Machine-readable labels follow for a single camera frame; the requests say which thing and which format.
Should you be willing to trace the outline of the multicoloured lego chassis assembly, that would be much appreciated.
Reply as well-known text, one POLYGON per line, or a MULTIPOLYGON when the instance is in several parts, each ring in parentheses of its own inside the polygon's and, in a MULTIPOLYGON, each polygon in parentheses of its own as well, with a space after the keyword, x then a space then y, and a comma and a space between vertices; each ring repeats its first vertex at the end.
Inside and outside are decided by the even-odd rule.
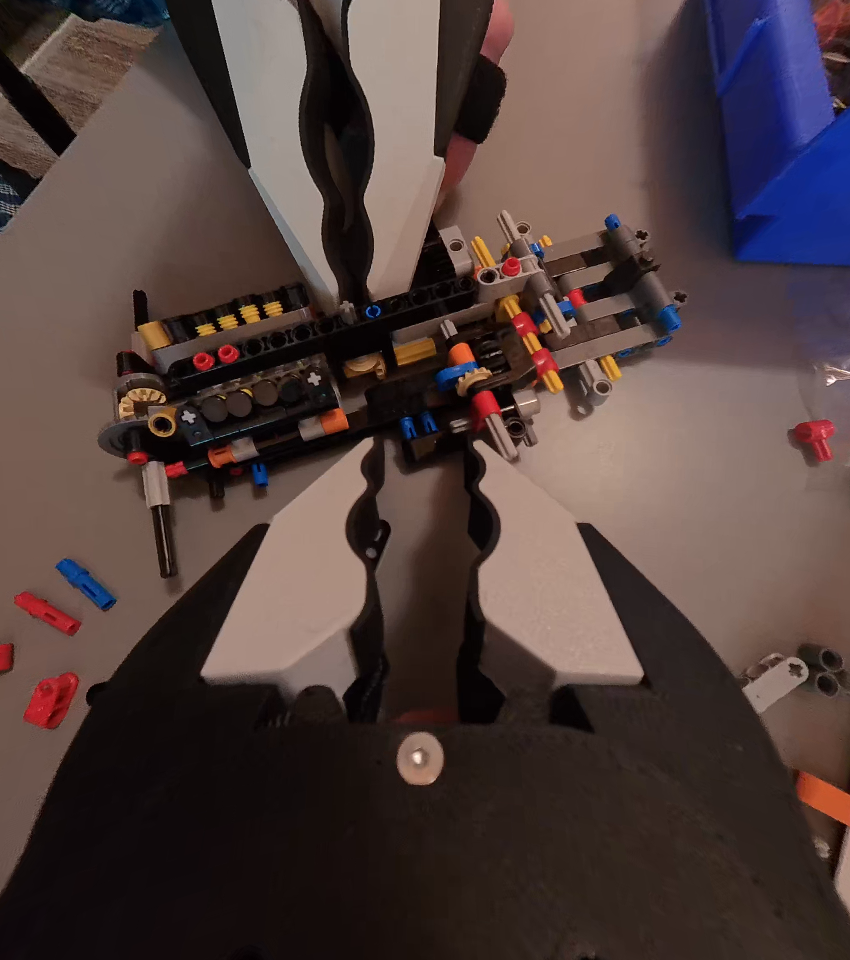
POLYGON ((504 244, 431 225, 405 293, 333 312, 300 283, 168 318, 132 294, 131 348, 116 356, 98 445, 140 469, 159 574, 178 574, 171 486, 270 469, 338 443, 400 434, 409 466, 483 436, 507 460, 537 441, 539 394, 563 373, 597 406, 618 364, 669 344, 688 302, 647 231, 618 216, 565 243, 501 211, 504 244))

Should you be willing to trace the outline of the orange lego piece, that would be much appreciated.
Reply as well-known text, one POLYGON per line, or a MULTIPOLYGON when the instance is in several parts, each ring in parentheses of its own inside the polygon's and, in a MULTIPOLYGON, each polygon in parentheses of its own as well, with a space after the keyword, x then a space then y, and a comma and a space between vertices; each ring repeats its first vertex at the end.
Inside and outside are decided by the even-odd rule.
POLYGON ((809 809, 850 828, 850 793, 805 771, 794 771, 797 798, 809 809))

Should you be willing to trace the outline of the black furniture frame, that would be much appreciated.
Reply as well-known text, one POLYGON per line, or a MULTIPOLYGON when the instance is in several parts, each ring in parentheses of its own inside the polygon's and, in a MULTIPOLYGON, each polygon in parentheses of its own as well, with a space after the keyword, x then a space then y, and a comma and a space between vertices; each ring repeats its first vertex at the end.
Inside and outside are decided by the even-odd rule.
POLYGON ((75 140, 75 133, 47 99, 35 81, 22 73, 0 47, 0 92, 26 124, 61 156, 75 140))

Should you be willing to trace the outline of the red lego pin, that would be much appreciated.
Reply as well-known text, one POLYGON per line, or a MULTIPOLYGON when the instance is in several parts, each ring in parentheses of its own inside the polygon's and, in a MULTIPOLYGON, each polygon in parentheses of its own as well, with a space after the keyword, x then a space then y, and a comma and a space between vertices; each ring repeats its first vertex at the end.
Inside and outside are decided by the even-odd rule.
POLYGON ((48 600, 29 591, 22 591, 13 598, 15 606, 30 617, 59 631, 67 637, 74 636, 82 628, 82 622, 53 605, 48 600))

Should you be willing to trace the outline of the dark grey lego connector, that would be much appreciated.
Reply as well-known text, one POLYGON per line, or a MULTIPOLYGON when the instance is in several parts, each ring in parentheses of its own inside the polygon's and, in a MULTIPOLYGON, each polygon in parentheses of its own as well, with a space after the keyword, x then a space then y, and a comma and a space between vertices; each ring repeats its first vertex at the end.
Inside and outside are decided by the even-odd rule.
POLYGON ((821 644, 803 643, 796 656, 807 667, 800 690, 828 699, 850 697, 850 668, 839 652, 821 644))

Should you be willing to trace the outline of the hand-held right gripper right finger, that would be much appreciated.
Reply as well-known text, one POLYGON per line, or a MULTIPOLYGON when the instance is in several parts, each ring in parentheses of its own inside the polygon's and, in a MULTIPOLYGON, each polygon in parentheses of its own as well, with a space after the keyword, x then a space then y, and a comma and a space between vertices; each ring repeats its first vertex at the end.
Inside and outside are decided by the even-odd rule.
POLYGON ((574 515, 485 441, 466 449, 466 719, 530 692, 631 687, 644 670, 574 515))

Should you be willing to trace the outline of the beige woven rug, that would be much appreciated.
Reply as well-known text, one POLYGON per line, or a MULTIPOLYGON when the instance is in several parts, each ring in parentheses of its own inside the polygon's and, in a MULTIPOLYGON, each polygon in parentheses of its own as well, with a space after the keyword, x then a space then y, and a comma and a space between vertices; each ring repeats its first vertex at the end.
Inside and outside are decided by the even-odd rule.
MULTIPOLYGON (((0 50, 79 132, 158 36, 158 29, 85 21, 43 2, 0 2, 0 50)), ((0 91, 0 160, 40 179, 56 163, 0 91)))

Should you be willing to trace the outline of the person's left hand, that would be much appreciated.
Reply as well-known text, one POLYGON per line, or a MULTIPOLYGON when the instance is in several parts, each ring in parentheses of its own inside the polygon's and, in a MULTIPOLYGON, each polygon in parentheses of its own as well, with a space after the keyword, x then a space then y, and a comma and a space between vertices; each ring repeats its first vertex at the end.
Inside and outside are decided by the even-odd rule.
MULTIPOLYGON (((509 2, 495 1, 480 53, 492 63, 499 65, 512 42, 514 33, 515 18, 509 2)), ((435 201, 435 212, 438 212, 444 206, 453 191, 459 186, 474 161, 477 150, 478 144, 475 142, 462 137, 457 132, 452 134, 446 153, 443 181, 435 201)))

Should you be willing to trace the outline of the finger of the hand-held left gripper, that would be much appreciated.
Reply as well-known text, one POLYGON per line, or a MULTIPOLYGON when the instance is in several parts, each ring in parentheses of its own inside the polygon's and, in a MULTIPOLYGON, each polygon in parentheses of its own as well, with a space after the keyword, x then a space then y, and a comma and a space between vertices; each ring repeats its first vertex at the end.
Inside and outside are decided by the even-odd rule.
POLYGON ((314 300, 370 294, 360 199, 371 144, 354 84, 314 2, 215 1, 249 172, 314 300))
POLYGON ((444 175, 434 137, 441 3, 347 2, 342 37, 368 107, 372 167, 363 193, 375 301, 407 292, 444 175))

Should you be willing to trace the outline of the blue plastic bin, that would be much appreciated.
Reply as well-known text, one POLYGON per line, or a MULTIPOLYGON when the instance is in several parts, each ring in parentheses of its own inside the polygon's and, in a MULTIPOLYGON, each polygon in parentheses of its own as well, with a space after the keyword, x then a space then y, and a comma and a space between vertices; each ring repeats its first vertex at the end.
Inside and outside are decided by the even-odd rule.
POLYGON ((850 267, 850 2, 704 10, 736 258, 850 267))

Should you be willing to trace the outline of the blue lego pin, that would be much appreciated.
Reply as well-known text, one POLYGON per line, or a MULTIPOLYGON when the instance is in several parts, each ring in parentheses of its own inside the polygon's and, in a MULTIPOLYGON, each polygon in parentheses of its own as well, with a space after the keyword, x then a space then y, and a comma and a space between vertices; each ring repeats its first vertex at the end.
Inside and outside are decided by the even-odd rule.
POLYGON ((105 612, 115 606, 117 597, 74 559, 60 559, 55 569, 70 586, 79 591, 97 609, 105 612))

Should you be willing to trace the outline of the light grey lego connector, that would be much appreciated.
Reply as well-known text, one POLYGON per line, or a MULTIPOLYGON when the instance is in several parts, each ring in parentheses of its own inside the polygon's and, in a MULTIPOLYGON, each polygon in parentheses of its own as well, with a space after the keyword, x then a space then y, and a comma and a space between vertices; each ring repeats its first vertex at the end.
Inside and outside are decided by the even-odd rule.
POLYGON ((773 653, 743 672, 740 687, 755 713, 761 715, 797 690, 809 675, 810 668, 800 657, 773 653))

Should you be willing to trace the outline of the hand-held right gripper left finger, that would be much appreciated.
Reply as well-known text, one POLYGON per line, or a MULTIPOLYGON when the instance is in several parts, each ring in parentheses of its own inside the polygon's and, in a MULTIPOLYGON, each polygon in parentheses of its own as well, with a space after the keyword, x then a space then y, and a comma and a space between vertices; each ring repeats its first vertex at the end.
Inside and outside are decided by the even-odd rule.
POLYGON ((324 687, 350 720, 379 719, 384 470, 383 443, 365 438, 274 516, 201 668, 206 684, 265 685, 287 703, 324 687))

